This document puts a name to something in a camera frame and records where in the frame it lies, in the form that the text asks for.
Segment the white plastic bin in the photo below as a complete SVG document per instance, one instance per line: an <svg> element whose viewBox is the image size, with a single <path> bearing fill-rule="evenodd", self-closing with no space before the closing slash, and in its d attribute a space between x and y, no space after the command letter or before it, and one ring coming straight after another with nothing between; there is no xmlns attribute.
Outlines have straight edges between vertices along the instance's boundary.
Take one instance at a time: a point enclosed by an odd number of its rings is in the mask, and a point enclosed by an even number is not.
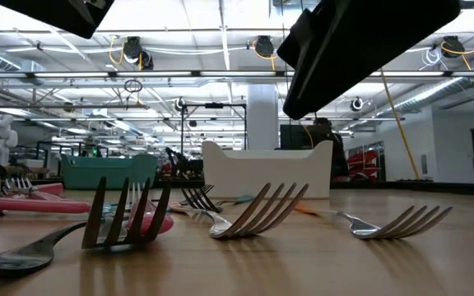
<svg viewBox="0 0 474 296"><path fill-rule="evenodd" d="M322 141L312 150L222 150L215 142L204 141L204 180L214 187L214 197L253 196L266 183L273 187L297 183L309 185L308 198L326 198L332 148L332 141Z"/></svg>

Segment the black background robot rig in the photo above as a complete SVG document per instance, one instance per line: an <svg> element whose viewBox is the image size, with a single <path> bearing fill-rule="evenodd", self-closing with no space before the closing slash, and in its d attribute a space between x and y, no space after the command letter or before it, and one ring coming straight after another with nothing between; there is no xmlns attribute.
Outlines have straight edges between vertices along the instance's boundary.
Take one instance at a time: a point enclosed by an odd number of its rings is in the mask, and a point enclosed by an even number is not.
<svg viewBox="0 0 474 296"><path fill-rule="evenodd" d="M203 161L189 160L169 147L165 148L171 165L171 174L181 179L200 180L203 178Z"/></svg>

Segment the white building pillar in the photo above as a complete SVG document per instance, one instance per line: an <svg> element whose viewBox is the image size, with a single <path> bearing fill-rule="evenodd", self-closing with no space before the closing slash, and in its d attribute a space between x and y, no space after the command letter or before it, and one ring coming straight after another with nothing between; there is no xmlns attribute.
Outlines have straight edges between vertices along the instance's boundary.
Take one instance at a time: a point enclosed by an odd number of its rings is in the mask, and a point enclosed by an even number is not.
<svg viewBox="0 0 474 296"><path fill-rule="evenodd" d="M247 131L250 150L278 145L278 95L274 85L248 85Z"/></svg>

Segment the long ceiling light bar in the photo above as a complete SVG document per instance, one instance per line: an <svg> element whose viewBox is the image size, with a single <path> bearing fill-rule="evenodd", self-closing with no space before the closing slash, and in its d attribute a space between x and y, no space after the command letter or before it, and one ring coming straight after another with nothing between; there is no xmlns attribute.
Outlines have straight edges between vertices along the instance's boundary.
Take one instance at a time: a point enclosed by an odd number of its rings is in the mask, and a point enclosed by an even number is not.
<svg viewBox="0 0 474 296"><path fill-rule="evenodd" d="M392 78L474 77L474 71L384 71ZM293 77L295 71L0 72L0 78Z"/></svg>

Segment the teal plastic bin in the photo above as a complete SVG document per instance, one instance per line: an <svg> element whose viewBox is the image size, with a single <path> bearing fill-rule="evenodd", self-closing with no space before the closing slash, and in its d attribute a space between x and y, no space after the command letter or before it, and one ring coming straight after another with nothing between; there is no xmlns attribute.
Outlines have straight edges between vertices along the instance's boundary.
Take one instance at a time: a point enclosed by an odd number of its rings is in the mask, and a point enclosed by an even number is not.
<svg viewBox="0 0 474 296"><path fill-rule="evenodd" d="M63 184L71 190L95 190L102 177L106 188L119 190L124 180L144 183L155 181L157 158L153 155L134 155L132 158L89 158L62 155Z"/></svg>

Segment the white humanoid robot figure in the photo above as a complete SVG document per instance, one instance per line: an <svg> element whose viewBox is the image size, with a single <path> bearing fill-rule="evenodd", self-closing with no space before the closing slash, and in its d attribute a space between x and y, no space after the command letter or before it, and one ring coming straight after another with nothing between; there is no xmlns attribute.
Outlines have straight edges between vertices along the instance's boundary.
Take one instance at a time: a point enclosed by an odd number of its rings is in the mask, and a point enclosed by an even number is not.
<svg viewBox="0 0 474 296"><path fill-rule="evenodd" d="M11 125L14 117L10 114L0 114L0 165L9 165L10 149L18 144L18 134Z"/></svg>

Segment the large silver ventilation duct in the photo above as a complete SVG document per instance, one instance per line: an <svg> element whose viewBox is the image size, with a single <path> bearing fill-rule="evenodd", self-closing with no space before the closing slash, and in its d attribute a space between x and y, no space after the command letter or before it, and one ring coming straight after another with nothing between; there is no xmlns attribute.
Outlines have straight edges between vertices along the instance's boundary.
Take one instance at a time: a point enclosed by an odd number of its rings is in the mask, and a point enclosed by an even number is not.
<svg viewBox="0 0 474 296"><path fill-rule="evenodd" d="M463 92L472 87L474 68L472 74L467 71L455 71L456 76L444 79L434 84L419 86L410 92L398 96L393 100L394 108L399 113L421 109L427 104L444 99L450 95Z"/></svg>

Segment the rack of red bins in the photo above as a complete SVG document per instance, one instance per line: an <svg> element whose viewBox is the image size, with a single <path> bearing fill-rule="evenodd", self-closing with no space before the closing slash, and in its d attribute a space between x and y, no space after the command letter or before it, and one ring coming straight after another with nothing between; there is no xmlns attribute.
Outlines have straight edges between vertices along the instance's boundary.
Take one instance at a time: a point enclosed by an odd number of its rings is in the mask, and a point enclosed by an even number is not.
<svg viewBox="0 0 474 296"><path fill-rule="evenodd" d="M378 141L346 151L350 178L364 178L375 182L386 180L384 143Z"/></svg>

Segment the black background frame rig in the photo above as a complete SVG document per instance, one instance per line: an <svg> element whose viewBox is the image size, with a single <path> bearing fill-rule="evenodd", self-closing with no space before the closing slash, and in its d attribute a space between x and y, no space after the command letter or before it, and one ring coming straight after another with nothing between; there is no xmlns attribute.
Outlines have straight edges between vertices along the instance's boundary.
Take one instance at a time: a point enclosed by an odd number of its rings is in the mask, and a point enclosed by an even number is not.
<svg viewBox="0 0 474 296"><path fill-rule="evenodd" d="M218 115L210 115L204 117L194 117L193 114L196 112L197 109L211 109L211 110L218 110L218 109L230 109L232 115L229 117L219 117ZM242 139L242 147L244 150L248 149L248 112L247 112L247 104L227 104L227 103L217 103L217 102L210 102L205 104L186 104L183 103L180 110L180 148L181 150L184 149L184 135L185 133L185 123L186 122L204 122L204 123L214 123L216 121L220 122L242 122L244 128L242 130L214 130L217 138L222 138L226 134L231 134L232 137L240 137Z"/></svg>

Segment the person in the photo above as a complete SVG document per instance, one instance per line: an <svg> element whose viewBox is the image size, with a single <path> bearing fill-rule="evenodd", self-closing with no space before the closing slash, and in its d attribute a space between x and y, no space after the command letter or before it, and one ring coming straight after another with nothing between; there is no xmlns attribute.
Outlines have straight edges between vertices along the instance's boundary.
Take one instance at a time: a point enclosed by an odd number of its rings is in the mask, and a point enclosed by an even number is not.
<svg viewBox="0 0 474 296"><path fill-rule="evenodd" d="M316 117L312 129L310 142L312 148L321 141L331 141L333 143L331 180L346 178L349 175L349 169L344 155L341 135L332 130L332 124L327 118Z"/></svg>

